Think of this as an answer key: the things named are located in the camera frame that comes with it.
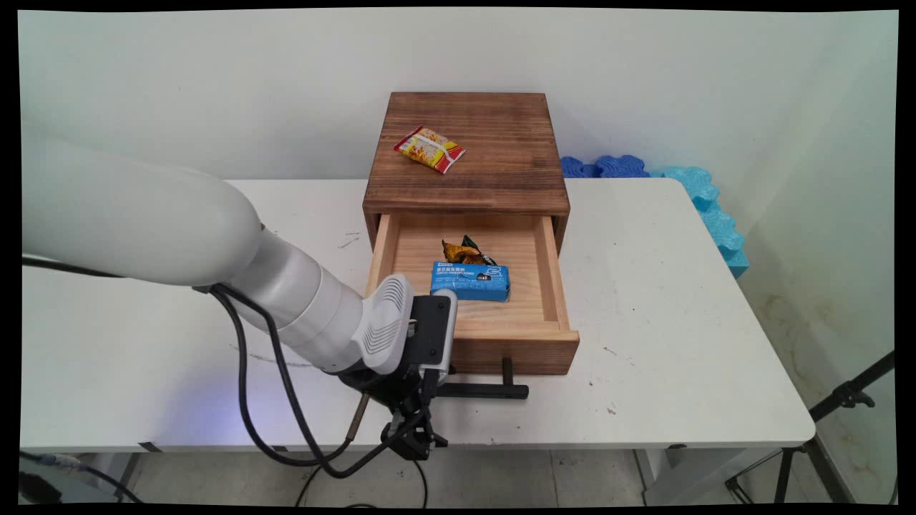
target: white table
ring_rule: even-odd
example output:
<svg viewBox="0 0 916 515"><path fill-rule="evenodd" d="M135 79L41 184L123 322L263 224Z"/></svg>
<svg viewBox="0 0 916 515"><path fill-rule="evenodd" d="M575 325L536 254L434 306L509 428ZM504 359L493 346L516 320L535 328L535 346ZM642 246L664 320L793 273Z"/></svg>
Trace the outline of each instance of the white table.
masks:
<svg viewBox="0 0 916 515"><path fill-rule="evenodd" d="M365 181L231 183L269 230L364 290ZM519 376L530 386L524 401L437 399L436 431L472 448L714 449L668 472L662 452L644 455L655 479L650 504L684 501L773 447L812 438L811 417L683 187L668 179L566 184L572 214L560 265L582 338L569 375ZM210 296L33 268L22 280L20 447L256 450L238 411L234 331ZM270 444L306 450L268 337L245 329L257 356L248 369L256 427ZM357 393L291 351L287 360L315 437L333 448ZM375 445L389 421L372 403L351 448Z"/></svg>

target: open drawer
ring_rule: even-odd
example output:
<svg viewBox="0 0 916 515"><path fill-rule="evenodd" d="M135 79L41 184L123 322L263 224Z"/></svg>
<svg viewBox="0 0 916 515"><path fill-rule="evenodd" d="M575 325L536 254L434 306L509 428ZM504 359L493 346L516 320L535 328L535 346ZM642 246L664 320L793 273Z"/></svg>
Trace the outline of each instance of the open drawer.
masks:
<svg viewBox="0 0 916 515"><path fill-rule="evenodd" d="M508 302L458 301L452 365L458 373L498 374L511 357L519 374L566 374L579 346L570 330L549 216L382 214L366 294L402 273L417 295L430 291L442 240L469 235L508 267Z"/></svg>

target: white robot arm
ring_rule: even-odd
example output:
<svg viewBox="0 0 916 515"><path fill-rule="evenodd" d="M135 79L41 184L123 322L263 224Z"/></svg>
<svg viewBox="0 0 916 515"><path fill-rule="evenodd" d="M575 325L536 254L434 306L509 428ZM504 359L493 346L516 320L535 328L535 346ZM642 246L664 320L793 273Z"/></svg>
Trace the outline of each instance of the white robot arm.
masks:
<svg viewBox="0 0 916 515"><path fill-rule="evenodd" d="M390 445L406 459L426 459L431 445L447 444L432 431L429 403L449 371L455 294L438 290L415 297L407 278L396 274L363 299L266 230L246 197L224 181L59 140L24 139L22 251L120 277L233 291L241 295L231 299L233 316L237 312L268 330L266 317L244 299L272 318L275 350L283 342L363 392L348 440L371 397L394 416L374 453ZM415 334L410 325L414 312L426 317ZM289 373L284 360L278 359L278 366L281 375ZM297 412L291 386L288 396ZM297 415L310 448L319 455L304 418ZM257 443L253 431L249 428ZM325 470L345 477L328 468L327 459L319 458Z"/></svg>
<svg viewBox="0 0 916 515"><path fill-rule="evenodd" d="M264 230L248 199L224 181L59 140L29 140L24 150L24 253L165 284L227 284L270 312L280 340L324 372L397 368L413 301L403 275L363 299ZM260 315L234 304L267 330ZM444 381L448 355L438 369Z"/></svg>

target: chip bag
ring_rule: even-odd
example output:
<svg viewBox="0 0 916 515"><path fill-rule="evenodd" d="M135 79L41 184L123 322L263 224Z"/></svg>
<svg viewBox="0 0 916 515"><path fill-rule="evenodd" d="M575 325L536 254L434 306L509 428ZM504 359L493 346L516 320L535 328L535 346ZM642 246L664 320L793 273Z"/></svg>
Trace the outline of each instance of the chip bag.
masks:
<svg viewBox="0 0 916 515"><path fill-rule="evenodd" d="M436 131L419 126L395 145L395 151L445 173L463 154L464 149Z"/></svg>

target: white wall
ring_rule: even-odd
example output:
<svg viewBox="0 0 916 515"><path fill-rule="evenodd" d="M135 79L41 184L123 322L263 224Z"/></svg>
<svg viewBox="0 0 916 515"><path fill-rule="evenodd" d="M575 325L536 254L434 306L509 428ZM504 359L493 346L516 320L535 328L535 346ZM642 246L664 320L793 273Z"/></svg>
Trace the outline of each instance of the white wall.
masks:
<svg viewBox="0 0 916 515"><path fill-rule="evenodd" d="M786 179L747 233L751 267L738 284L809 407L894 348L897 36L896 16L850 36L860 44L848 54L854 73L820 99L822 126L794 135L780 163ZM890 499L894 391L891 372L867 390L876 408L818 423L859 502Z"/></svg>
<svg viewBox="0 0 916 515"><path fill-rule="evenodd" d="M730 193L746 176L770 180L766 162L812 91L832 85L823 68L850 46L859 19L578 8L22 12L20 84L29 123L225 178L366 177L391 91L544 92L561 155L704 166ZM745 204L730 206L739 220Z"/></svg>
<svg viewBox="0 0 916 515"><path fill-rule="evenodd" d="M368 175L391 91L546 93L561 155L630 153L650 169L713 173L747 235L742 288L811 402L893 341L898 19L20 12L22 124L224 178L356 178ZM773 315L777 305L791 315ZM773 316L797 323L789 330ZM860 495L889 494L896 466L893 412L879 402L877 416L837 416L848 431L819 427L834 455L853 456L836 459Z"/></svg>

